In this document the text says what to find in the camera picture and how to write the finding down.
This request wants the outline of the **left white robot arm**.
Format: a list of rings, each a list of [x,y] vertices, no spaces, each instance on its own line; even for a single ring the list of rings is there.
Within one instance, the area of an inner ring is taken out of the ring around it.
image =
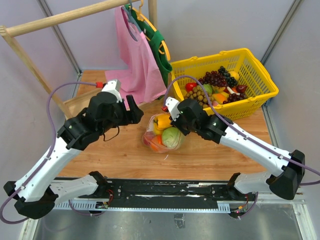
[[[73,198],[103,197],[110,186],[98,171],[63,183],[53,183],[53,180],[68,162],[108,130],[138,124],[143,115],[132,95],[122,99],[115,93],[102,91],[92,97],[88,107],[55,132],[52,146],[36,165],[20,180],[4,185],[9,198],[16,201],[17,212],[36,220]]]

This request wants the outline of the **yellow bell pepper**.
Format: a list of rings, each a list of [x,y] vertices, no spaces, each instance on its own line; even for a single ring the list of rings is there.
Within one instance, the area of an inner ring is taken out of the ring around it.
[[[170,115],[166,113],[162,114],[157,114],[153,120],[153,132],[156,135],[161,135],[164,130],[170,128],[171,125],[171,120],[170,120]]]

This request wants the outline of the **orange fruit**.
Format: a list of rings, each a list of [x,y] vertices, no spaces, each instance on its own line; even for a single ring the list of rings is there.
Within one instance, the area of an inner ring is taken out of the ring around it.
[[[162,142],[162,136],[161,135],[156,135],[151,141],[150,141],[150,148],[156,152],[160,153],[164,150],[164,145]]]

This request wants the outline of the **green cabbage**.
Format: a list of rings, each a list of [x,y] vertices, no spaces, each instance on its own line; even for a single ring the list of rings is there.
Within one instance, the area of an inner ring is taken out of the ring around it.
[[[180,144],[182,133],[175,127],[169,127],[163,131],[161,137],[164,146],[175,149]]]

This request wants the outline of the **clear zip top bag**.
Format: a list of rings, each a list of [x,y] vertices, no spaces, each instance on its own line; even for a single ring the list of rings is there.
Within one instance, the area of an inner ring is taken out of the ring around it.
[[[142,136],[142,142],[155,153],[177,150],[185,140],[182,132],[171,125],[168,113],[155,114],[151,117]]]

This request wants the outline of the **red apple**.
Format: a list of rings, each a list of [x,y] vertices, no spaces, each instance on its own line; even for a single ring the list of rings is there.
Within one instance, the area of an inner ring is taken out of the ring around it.
[[[142,137],[143,143],[146,146],[149,146],[153,137],[154,137],[154,135],[152,133],[146,132]]]

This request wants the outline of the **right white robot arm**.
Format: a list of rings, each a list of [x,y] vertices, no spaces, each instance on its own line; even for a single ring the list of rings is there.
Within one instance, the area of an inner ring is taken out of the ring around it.
[[[251,192],[272,192],[276,196],[293,200],[305,175],[302,165],[305,154],[299,150],[289,152],[277,148],[243,130],[222,115],[208,115],[193,99],[178,101],[168,97],[165,101],[171,123],[185,136],[196,133],[202,139],[237,150],[256,161],[265,172],[235,173],[228,181],[227,196],[240,199]]]

